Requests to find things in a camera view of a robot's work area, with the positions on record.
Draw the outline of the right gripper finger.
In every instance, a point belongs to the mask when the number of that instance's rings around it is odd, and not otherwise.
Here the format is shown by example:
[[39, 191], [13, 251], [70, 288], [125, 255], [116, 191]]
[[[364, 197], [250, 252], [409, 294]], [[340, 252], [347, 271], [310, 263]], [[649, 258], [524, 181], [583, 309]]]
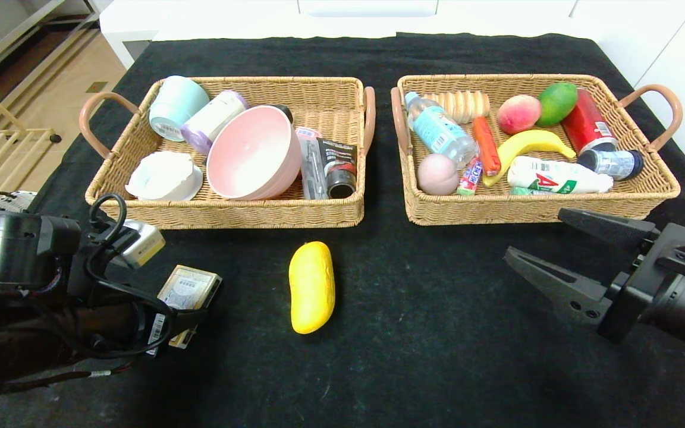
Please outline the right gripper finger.
[[506, 249], [504, 260], [548, 298], [554, 309], [584, 325], [598, 325], [612, 306], [600, 282], [554, 265], [516, 247]]
[[645, 246], [653, 244], [660, 235], [660, 231], [652, 222], [589, 210], [562, 208], [558, 219], [576, 230], [626, 252], [644, 250]]

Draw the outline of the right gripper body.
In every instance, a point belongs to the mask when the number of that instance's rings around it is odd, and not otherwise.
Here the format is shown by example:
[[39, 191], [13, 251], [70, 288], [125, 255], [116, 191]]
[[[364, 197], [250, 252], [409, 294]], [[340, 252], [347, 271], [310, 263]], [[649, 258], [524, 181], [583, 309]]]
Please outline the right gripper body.
[[598, 334], [620, 343], [637, 323], [647, 323], [685, 342], [685, 227], [667, 225], [639, 251], [635, 266], [617, 291]]

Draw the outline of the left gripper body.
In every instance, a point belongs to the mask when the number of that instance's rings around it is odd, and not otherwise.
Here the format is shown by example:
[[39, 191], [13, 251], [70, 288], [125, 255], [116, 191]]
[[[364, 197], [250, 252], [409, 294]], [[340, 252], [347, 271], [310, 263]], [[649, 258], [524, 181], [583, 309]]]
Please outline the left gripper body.
[[139, 299], [133, 303], [133, 357], [155, 355], [164, 338], [169, 338], [174, 309], [161, 300]]

